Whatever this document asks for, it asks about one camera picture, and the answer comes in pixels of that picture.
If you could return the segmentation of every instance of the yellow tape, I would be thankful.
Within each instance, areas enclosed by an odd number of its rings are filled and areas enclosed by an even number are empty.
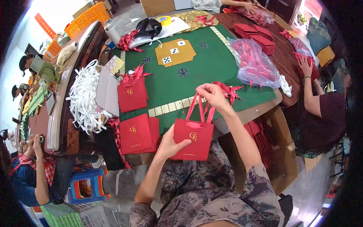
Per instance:
[[[161,26],[168,26],[169,24],[171,24],[170,16],[158,17],[156,20],[161,23]]]

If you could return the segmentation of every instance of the concrete floor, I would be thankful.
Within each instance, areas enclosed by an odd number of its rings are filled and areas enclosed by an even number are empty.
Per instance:
[[[146,15],[141,4],[135,4],[130,1],[116,0],[118,2],[118,11],[114,15],[113,23],[118,33],[123,36],[136,28],[139,21],[130,23],[132,18],[145,19]],[[285,195],[293,197],[294,210],[287,226],[297,226],[303,222],[307,227],[320,213],[324,200],[326,199],[332,179],[330,179],[332,163],[329,157],[332,152],[324,155],[320,162],[308,173],[305,170],[305,164],[302,158],[298,157],[298,178],[283,192]],[[119,194],[104,203],[105,212],[108,216],[111,226],[128,226],[130,208],[133,204],[133,198],[138,186],[144,178],[148,166],[139,166],[135,170],[124,171],[120,175]],[[105,191],[114,194],[115,191],[115,173],[109,173],[106,179]],[[152,208],[158,214],[162,207],[160,202],[160,187],[157,188],[155,201]]]

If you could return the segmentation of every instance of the white wall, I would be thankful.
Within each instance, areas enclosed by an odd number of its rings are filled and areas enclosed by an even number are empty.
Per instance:
[[[72,15],[82,8],[90,0],[33,0],[31,7],[13,34],[13,39],[6,53],[5,61],[1,66],[0,77],[0,130],[9,129],[15,131],[16,124],[12,118],[18,118],[19,102],[21,96],[14,101],[11,89],[14,85],[27,83],[30,72],[26,70],[25,76],[21,76],[19,60],[30,43],[37,51],[40,45],[49,36],[34,19],[37,13],[44,18],[55,32],[61,32],[65,26],[73,20]],[[14,152],[10,143],[7,142],[10,152]]]

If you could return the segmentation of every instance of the gold logo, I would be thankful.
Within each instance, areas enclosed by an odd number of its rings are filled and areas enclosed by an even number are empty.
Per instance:
[[[197,141],[197,133],[190,133],[189,137],[192,139],[192,141]]]
[[[132,88],[128,89],[128,90],[127,90],[127,93],[128,93],[129,95],[133,95],[133,94],[134,94],[134,93],[132,92]]]
[[[135,128],[135,126],[131,126],[130,131],[131,131],[131,132],[133,132],[133,133],[136,133],[136,128]]]

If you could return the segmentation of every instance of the patterned shirt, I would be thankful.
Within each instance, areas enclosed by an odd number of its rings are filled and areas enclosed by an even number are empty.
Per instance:
[[[131,208],[130,227],[199,226],[219,220],[237,226],[282,226],[284,215],[265,166],[247,173],[243,192],[235,191],[232,166],[213,140],[207,161],[167,162],[162,173],[159,219],[144,203]]]
[[[26,91],[29,91],[30,87],[28,84],[21,84],[19,86],[21,96],[24,96]]]

